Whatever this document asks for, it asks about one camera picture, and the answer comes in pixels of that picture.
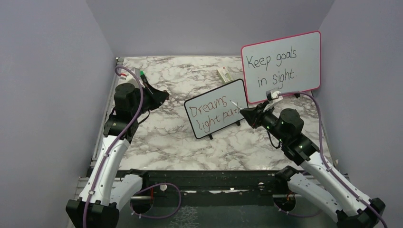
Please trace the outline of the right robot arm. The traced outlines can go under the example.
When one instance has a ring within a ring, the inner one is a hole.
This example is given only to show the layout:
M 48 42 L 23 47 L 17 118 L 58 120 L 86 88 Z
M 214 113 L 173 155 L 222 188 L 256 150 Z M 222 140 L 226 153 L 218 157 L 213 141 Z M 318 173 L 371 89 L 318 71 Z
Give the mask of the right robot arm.
M 321 157 L 319 148 L 301 132 L 304 121 L 297 110 L 286 108 L 276 117 L 272 108 L 265 108 L 267 104 L 241 109 L 240 114 L 252 128 L 263 127 L 278 139 L 286 157 L 321 184 L 312 183 L 287 166 L 276 173 L 275 189 L 280 193 L 290 190 L 301 195 L 326 213 L 339 228 L 375 227 L 385 209 L 383 201 L 365 195 Z

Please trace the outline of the white red marker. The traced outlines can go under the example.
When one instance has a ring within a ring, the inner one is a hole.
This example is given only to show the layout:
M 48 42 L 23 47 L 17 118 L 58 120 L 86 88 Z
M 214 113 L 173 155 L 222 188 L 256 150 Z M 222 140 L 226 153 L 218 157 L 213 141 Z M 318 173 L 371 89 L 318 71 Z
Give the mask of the white red marker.
M 238 109 L 238 110 L 242 110 L 242 107 L 240 107 L 236 102 L 230 100 L 230 102 Z

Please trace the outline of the black framed whiteboard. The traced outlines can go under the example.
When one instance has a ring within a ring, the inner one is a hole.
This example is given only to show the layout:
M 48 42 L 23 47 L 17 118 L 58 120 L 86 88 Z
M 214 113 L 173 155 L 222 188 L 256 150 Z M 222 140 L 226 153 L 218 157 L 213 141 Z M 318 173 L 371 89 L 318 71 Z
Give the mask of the black framed whiteboard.
M 249 104 L 242 79 L 236 79 L 184 102 L 184 108 L 196 139 L 212 134 L 232 124 L 240 125 L 244 117 L 230 102 L 242 108 Z

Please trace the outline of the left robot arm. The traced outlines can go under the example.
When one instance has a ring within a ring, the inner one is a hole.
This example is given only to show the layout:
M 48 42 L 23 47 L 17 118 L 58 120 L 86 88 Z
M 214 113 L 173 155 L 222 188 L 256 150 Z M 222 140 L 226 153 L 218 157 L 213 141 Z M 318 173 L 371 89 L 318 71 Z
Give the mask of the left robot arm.
M 123 155 L 127 151 L 143 113 L 159 108 L 169 93 L 148 83 L 136 87 L 123 83 L 115 88 L 114 108 L 104 125 L 98 147 L 99 157 L 86 186 L 77 200 L 70 199 L 66 212 L 76 228 L 115 228 L 120 211 L 136 193 L 144 195 L 149 181 L 139 174 L 129 174 L 113 187 Z

